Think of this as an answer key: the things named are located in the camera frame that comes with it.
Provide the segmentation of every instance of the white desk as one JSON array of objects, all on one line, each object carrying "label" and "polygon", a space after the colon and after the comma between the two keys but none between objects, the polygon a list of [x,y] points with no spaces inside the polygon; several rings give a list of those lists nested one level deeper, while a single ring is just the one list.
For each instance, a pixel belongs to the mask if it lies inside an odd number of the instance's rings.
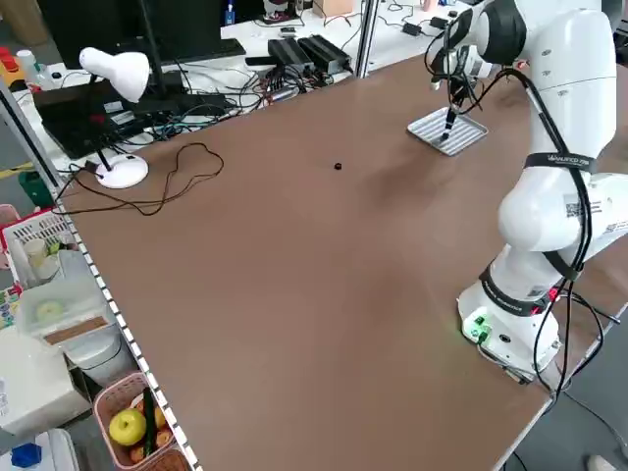
[{"label": "white desk", "polygon": [[[438,7],[432,12],[424,12],[419,6],[419,0],[411,0],[407,4],[413,5],[414,14],[411,17],[406,18],[411,13],[411,7],[404,6],[401,11],[389,11],[389,5],[393,2],[387,0],[386,3],[380,4],[379,16],[375,35],[372,42],[372,49],[370,55],[371,70],[377,70],[382,67],[400,62],[410,57],[423,54],[432,38],[427,35],[421,34],[414,37],[401,32],[401,21],[405,18],[408,23],[419,24],[424,20],[429,20],[433,16],[446,17],[449,10],[462,11],[468,8],[467,5],[458,2],[452,7]],[[356,0],[354,13],[359,13],[362,8],[361,0]],[[304,26],[301,25],[299,20],[293,22],[287,22],[282,26],[295,26],[297,37],[305,37],[311,34],[321,34],[331,42],[335,43],[338,47],[342,47],[346,42],[357,32],[361,27],[361,16],[355,16],[349,19],[351,26],[344,19],[336,19],[329,22],[324,26],[324,20],[315,15],[311,10],[307,10],[302,16]],[[438,31],[429,27],[429,25],[423,25],[428,34],[436,34]],[[263,26],[261,22],[247,22],[233,26],[226,26],[222,29],[223,38],[236,38],[242,44],[246,50],[246,56],[265,56],[268,55],[267,43],[269,39],[280,38],[279,27]],[[346,44],[344,50],[351,56],[355,57],[357,47],[359,44],[359,32],[355,34],[353,39]],[[183,68],[188,70],[186,74],[190,80],[192,88],[206,91],[222,91],[233,92],[232,90],[225,89],[229,87],[242,87],[248,77],[254,74],[255,71],[249,69],[244,63],[245,56],[236,56],[224,59],[215,59],[212,61],[200,61],[195,62],[193,65],[183,63]],[[176,70],[177,66],[165,67],[165,71]],[[78,85],[88,82],[89,75],[82,73],[81,71],[68,71],[63,64],[55,64],[50,66],[51,72],[59,72],[62,77],[56,80],[58,85],[63,83],[64,87]],[[336,81],[345,79],[349,76],[349,73],[337,75],[334,77]],[[420,92],[420,88],[424,86],[425,90],[428,89],[428,84],[417,83],[417,92]],[[55,167],[59,170],[68,170],[71,161],[65,152],[50,138],[43,125],[41,124],[41,118],[34,107],[32,98],[30,96],[24,97],[24,92],[16,92],[16,99],[20,99],[20,105],[24,111],[26,118],[33,127],[37,137],[41,140],[45,151],[54,163]],[[194,117],[190,117],[189,121],[193,122]],[[152,138],[148,134],[141,134],[135,136],[132,139],[133,142],[148,144],[152,141]],[[128,146],[120,145],[128,152],[134,152],[140,146]],[[87,159],[97,161],[95,155],[88,156]],[[78,165],[81,165],[83,160],[74,161]]]}]

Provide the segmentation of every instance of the white desk lamp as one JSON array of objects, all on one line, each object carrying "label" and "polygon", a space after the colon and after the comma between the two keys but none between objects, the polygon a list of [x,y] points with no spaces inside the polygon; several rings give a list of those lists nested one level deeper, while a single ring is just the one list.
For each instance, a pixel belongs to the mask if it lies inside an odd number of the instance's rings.
[{"label": "white desk lamp", "polygon": [[[150,66],[148,58],[140,52],[125,52],[112,56],[93,47],[80,51],[80,65],[91,73],[90,83],[96,76],[111,82],[120,96],[137,103],[148,84]],[[129,188],[140,183],[148,175],[148,164],[137,155],[120,154],[106,159],[101,150],[98,156],[102,163],[96,177],[107,188]]]}]

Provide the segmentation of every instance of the lamp base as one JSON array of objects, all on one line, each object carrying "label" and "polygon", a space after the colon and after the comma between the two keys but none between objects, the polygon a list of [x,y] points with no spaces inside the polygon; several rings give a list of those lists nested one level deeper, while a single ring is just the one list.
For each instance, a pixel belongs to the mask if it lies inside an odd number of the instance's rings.
[{"label": "lamp base", "polygon": [[106,188],[129,188],[140,183],[148,175],[148,164],[144,159],[132,154],[120,154],[107,158],[111,172],[104,164],[96,170],[97,180]]}]

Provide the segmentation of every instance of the white basket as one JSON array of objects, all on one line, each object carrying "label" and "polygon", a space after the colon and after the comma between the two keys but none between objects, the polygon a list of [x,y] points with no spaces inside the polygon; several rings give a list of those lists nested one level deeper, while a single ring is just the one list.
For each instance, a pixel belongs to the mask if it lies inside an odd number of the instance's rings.
[{"label": "white basket", "polygon": [[50,210],[25,218],[2,230],[2,242],[13,280],[24,289],[36,286],[38,281],[28,265],[24,244],[30,240],[41,238],[50,246],[57,242],[74,242],[68,224],[62,216]]}]

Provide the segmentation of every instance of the floor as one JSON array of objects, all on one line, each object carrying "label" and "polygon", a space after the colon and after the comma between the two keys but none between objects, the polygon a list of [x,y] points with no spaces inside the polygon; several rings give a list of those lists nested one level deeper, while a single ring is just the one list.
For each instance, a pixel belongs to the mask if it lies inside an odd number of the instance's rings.
[{"label": "floor", "polygon": [[[0,22],[0,45],[15,52],[22,49],[6,25]],[[54,44],[33,48],[40,62],[60,62]],[[0,169],[25,161],[19,147],[12,141],[6,125],[0,123]],[[14,204],[21,214],[32,210],[32,204],[17,183],[17,179],[0,181],[0,203]],[[0,288],[11,283],[8,272],[0,272]],[[628,438],[628,325],[611,330],[604,350],[576,380],[569,392],[589,404]],[[111,471],[113,464],[93,417],[79,420],[68,427],[75,442],[82,471]],[[0,449],[3,447],[0,435]],[[619,446],[607,428],[589,412],[564,396],[553,411],[534,427],[517,449],[529,471],[580,471],[588,454],[601,454],[620,470],[628,470],[628,460],[622,460]],[[511,458],[508,471],[524,468]]]}]

